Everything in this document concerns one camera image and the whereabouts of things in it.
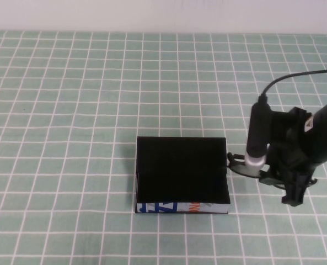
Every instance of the tabletop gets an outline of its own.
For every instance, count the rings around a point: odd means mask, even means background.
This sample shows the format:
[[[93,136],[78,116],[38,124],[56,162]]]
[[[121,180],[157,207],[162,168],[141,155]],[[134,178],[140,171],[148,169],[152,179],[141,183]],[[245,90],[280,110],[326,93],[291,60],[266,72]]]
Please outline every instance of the tabletop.
[[[326,35],[0,31],[0,264],[327,264],[327,163],[295,208],[228,172],[228,215],[133,213],[137,135],[244,153],[258,93],[324,68]],[[268,96],[316,112],[327,74]]]

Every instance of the black mechanical arm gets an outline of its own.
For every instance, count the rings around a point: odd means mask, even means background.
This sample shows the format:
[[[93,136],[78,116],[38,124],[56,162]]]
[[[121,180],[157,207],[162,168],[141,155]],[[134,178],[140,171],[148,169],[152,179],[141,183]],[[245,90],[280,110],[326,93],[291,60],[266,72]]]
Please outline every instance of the black mechanical arm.
[[[327,70],[295,73],[271,82],[251,108],[245,155],[227,155],[230,170],[284,189],[282,203],[291,206],[303,203],[305,190],[317,182],[312,178],[316,167],[327,161],[327,105],[315,114],[297,107],[275,112],[266,92],[280,80],[315,73]]]

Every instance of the black box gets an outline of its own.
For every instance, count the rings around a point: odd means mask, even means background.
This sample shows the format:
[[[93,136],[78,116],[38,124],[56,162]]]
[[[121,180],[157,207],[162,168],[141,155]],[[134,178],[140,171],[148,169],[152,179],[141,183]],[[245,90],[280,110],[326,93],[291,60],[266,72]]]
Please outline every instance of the black box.
[[[228,213],[226,139],[137,138],[136,213]]]

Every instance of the black cable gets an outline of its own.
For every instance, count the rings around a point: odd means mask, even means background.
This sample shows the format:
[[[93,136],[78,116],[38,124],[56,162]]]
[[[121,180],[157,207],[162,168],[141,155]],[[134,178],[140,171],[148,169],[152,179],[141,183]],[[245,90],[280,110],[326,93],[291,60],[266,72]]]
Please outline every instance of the black cable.
[[[309,71],[309,72],[301,72],[301,73],[292,73],[290,75],[281,76],[278,79],[273,80],[270,84],[265,87],[264,91],[262,92],[262,96],[266,96],[266,92],[272,87],[274,84],[276,84],[279,81],[282,81],[284,79],[290,78],[290,77],[296,77],[296,76],[307,76],[307,75],[314,75],[316,73],[327,73],[327,70],[318,70],[318,71]]]

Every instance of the white grid line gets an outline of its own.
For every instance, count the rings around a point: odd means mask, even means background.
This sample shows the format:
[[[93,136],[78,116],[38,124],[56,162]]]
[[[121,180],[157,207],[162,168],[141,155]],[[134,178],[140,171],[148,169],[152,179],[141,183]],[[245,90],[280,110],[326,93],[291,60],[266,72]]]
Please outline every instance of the white grid line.
[[[3,128],[3,130],[2,130],[2,132],[1,132],[1,134],[0,134],[0,143],[1,143],[1,141],[2,141],[2,136],[3,136],[3,134],[4,134],[4,132],[5,132],[5,128]],[[21,150],[21,144],[20,144],[20,146],[19,146],[19,149],[18,149],[18,154],[20,153],[20,150]],[[13,169],[12,169],[12,172],[14,171],[14,168],[15,168],[15,165],[16,165],[16,161],[14,162],[14,166],[13,166]],[[9,188],[9,185],[10,185],[10,182],[11,182],[11,176],[9,177],[9,179],[8,179],[8,183],[7,183],[7,187],[6,187],[6,190],[8,190],[8,188]],[[4,204],[4,201],[5,201],[5,198],[6,198],[6,193],[3,195],[3,198],[2,198],[2,201],[1,201],[1,203],[0,203],[0,210],[2,209],[2,207],[3,207],[3,204]]]
[[[142,55],[143,55],[143,44],[141,45],[141,69],[142,69]],[[141,100],[141,82],[140,82],[140,86],[139,86],[139,97],[138,97],[138,102],[139,102],[139,105],[137,107],[137,115],[139,116],[140,115],[140,100]],[[137,119],[137,122],[136,122],[136,136],[138,136],[138,126],[139,126],[139,118]],[[132,187],[132,192],[133,192],[133,195],[132,195],[132,212],[135,211],[136,209],[136,202],[134,200],[135,198],[135,195],[134,195],[134,192],[135,192],[135,186],[137,184],[137,175],[136,175],[136,163],[134,164],[134,180],[133,180],[133,187]],[[129,235],[129,248],[128,248],[128,255],[129,255],[129,259],[128,259],[128,265],[131,264],[131,257],[132,257],[132,254],[131,254],[131,249],[132,249],[132,234],[133,234],[133,231],[132,231],[132,227],[133,227],[133,219],[134,219],[134,216],[133,216],[133,213],[130,214],[130,235]]]
[[[38,92],[37,92],[36,101],[37,101],[37,99],[38,99],[38,97],[39,97],[39,95],[40,95],[40,92],[41,92],[41,89],[39,89]],[[24,133],[23,138],[22,138],[22,142],[21,142],[20,147],[19,147],[19,151],[18,151],[17,157],[16,157],[16,159],[15,159],[15,163],[14,163],[14,167],[13,167],[12,173],[14,173],[14,170],[15,170],[15,168],[16,168],[16,164],[17,164],[17,161],[18,161],[18,159],[19,159],[19,157],[20,157],[20,153],[21,153],[21,149],[22,149],[23,141],[25,140],[25,136],[26,136],[26,132],[27,132],[27,130],[28,130],[28,126],[29,126],[30,123],[31,123],[31,117],[32,117],[32,114],[33,114],[33,112],[34,112],[34,110],[35,110],[35,107],[36,107],[36,104],[34,104],[34,106],[33,106],[33,108],[32,108],[32,111],[31,111],[31,114],[30,114],[30,117],[29,117],[29,120],[28,120],[28,124],[27,124],[27,126],[26,126],[26,130],[25,130],[25,133]],[[35,183],[36,183],[35,180],[36,180],[36,177],[35,177],[35,179],[34,179],[34,181],[33,181],[33,185],[32,185],[32,188],[31,188],[31,192],[30,192],[30,194],[29,194],[29,198],[28,198],[28,201],[27,201],[26,209],[29,207],[30,202],[31,202],[32,192],[33,192],[33,189],[34,189],[34,187],[35,187]],[[14,261],[15,261],[15,255],[17,254],[17,251],[18,251],[18,246],[19,246],[20,238],[21,238],[21,231],[22,231],[22,229],[23,229],[23,227],[24,227],[25,219],[26,219],[26,213],[24,213],[24,216],[23,216],[23,219],[22,219],[22,223],[21,223],[21,227],[20,227],[20,233],[19,233],[18,238],[17,238],[17,241],[16,241],[16,246],[15,246],[15,249],[14,249],[14,256],[13,256],[13,258],[12,258],[12,260],[11,260],[11,264],[12,264],[12,265],[14,264]]]
[[[90,54],[90,50],[87,51],[87,58],[86,58],[86,62],[85,62],[85,65],[87,65],[88,63],[88,56]],[[90,151],[91,151],[91,148],[92,148],[92,139],[93,139],[93,133],[92,133],[92,136],[91,136],[91,142],[90,142],[90,150],[89,150],[89,153],[88,153],[88,159],[87,159],[87,164],[86,164],[86,173],[88,171],[88,168],[89,168],[89,157],[90,157]],[[85,191],[85,183],[86,183],[86,179],[87,179],[87,174],[85,174],[85,180],[84,180],[84,184],[83,184],[83,189],[82,189],[82,194],[81,194],[81,199],[80,199],[80,205],[79,205],[79,209],[82,208],[82,203],[83,203],[83,197],[84,197],[84,191]],[[76,236],[77,236],[77,232],[78,232],[78,226],[79,226],[79,218],[80,218],[80,212],[77,214],[77,218],[76,218],[76,224],[75,224],[75,233],[74,233],[74,239],[73,239],[73,246],[72,246],[72,250],[71,250],[71,258],[70,258],[70,264],[72,264],[72,260],[73,260],[73,255],[74,255],[74,252],[75,252],[75,244],[76,244]]]
[[[102,72],[102,80],[101,80],[101,86],[100,87],[102,87],[102,85],[103,85],[103,77],[104,77],[104,70],[103,70],[103,72]],[[99,95],[98,95],[98,102],[97,102],[97,109],[96,109],[96,115],[98,115],[98,107],[99,107]],[[92,142],[92,144],[94,143],[94,141],[93,141],[93,136],[94,136],[94,129],[93,129],[93,131],[92,131],[92,137],[91,137],[91,142]],[[115,135],[114,135],[114,138],[113,138],[113,150],[114,150],[114,143],[115,143]],[[108,181],[108,187],[107,187],[107,192],[109,193],[110,192],[110,182]],[[106,197],[106,210],[107,210],[107,207],[108,207],[108,198],[109,198],[109,196],[107,195],[107,197]],[[103,216],[103,227],[102,227],[102,238],[101,238],[101,249],[100,249],[100,253],[102,254],[102,252],[103,252],[103,245],[104,245],[104,231],[105,231],[105,225],[106,225],[106,218],[105,218],[105,216]]]
[[[248,47],[246,47],[246,52],[248,53],[248,58],[251,61],[249,51],[248,51]],[[253,77],[254,77],[254,82],[255,82],[255,85],[256,85],[256,78],[255,78],[254,73],[253,73]],[[246,124],[245,119],[243,119],[243,122],[244,122],[245,128],[247,129],[248,125]],[[269,244],[269,251],[270,251],[270,255],[271,255],[272,265],[275,265],[274,254],[273,254],[273,251],[272,251],[271,241],[270,241],[270,237],[269,237],[269,229],[267,227],[266,216],[264,214],[265,213],[264,212],[264,206],[262,204],[262,198],[261,198],[261,195],[260,195],[259,183],[258,183],[258,181],[256,179],[254,180],[254,182],[256,182],[256,187],[258,189],[259,200],[260,200],[260,205],[261,205],[261,212],[262,212],[262,217],[264,218],[264,222],[265,222],[265,231],[266,231],[266,236],[267,236],[267,243]]]
[[[212,58],[213,58],[213,66],[214,68],[216,69],[216,62],[215,62],[215,56],[213,55],[213,45],[211,43],[211,50],[212,50]],[[225,128],[224,126],[224,122],[223,122],[223,112],[222,112],[222,105],[221,105],[221,99],[218,97],[218,103],[219,103],[219,111],[221,112],[221,121],[222,121],[222,125],[223,125],[223,128]],[[213,255],[215,256],[215,265],[217,265],[217,254],[216,254],[216,243],[215,243],[215,233],[214,233],[214,224],[213,224],[213,215],[211,214],[210,215],[210,218],[211,218],[211,232],[212,232],[212,244],[213,244]]]
[[[238,93],[238,99],[239,99],[239,103],[242,103],[242,101],[240,100],[240,95],[239,95],[239,89],[238,89],[238,84],[236,84],[236,88],[237,88],[237,93]],[[242,118],[243,118],[243,122],[244,121],[244,115],[243,115],[243,108],[242,106],[240,106],[240,111],[242,112]],[[235,192],[235,189],[234,189],[234,184],[233,184],[233,180],[231,180],[231,186],[232,186],[232,191],[233,193]],[[242,233],[242,230],[240,228],[240,220],[239,220],[239,216],[238,216],[238,206],[237,206],[237,200],[234,196],[234,206],[235,206],[235,213],[237,214],[237,222],[238,222],[238,231],[239,231],[239,239],[240,239],[240,247],[242,249],[242,255],[243,255],[243,264],[246,265],[246,260],[245,260],[245,251],[244,251],[244,245],[243,245],[243,238],[241,236],[241,233]]]
[[[73,38],[72,38],[72,45],[74,44],[74,40],[75,40],[75,33],[73,34]],[[70,132],[69,132],[69,137],[68,137],[68,141],[70,140],[70,134],[71,134],[71,129],[70,129]],[[44,248],[43,248],[43,251],[42,251],[42,259],[41,259],[41,264],[43,264],[44,262],[44,258],[45,258],[45,255],[46,255],[46,249],[47,249],[47,244],[48,244],[48,239],[49,239],[49,232],[51,230],[51,225],[52,225],[52,220],[53,220],[53,212],[55,210],[55,205],[56,205],[56,202],[57,202],[57,198],[58,198],[58,193],[59,193],[59,189],[60,189],[60,184],[61,184],[61,176],[62,176],[62,173],[64,171],[64,165],[65,165],[65,159],[64,159],[64,162],[63,162],[63,165],[62,165],[62,169],[61,169],[61,173],[60,173],[60,177],[59,177],[59,180],[58,180],[58,185],[57,185],[57,191],[56,191],[56,195],[55,195],[55,198],[54,198],[54,202],[53,202],[53,206],[52,206],[52,210],[51,210],[51,218],[50,218],[50,221],[49,221],[49,224],[48,224],[48,228],[47,228],[47,235],[46,235],[46,239],[45,239],[45,243],[44,243]]]

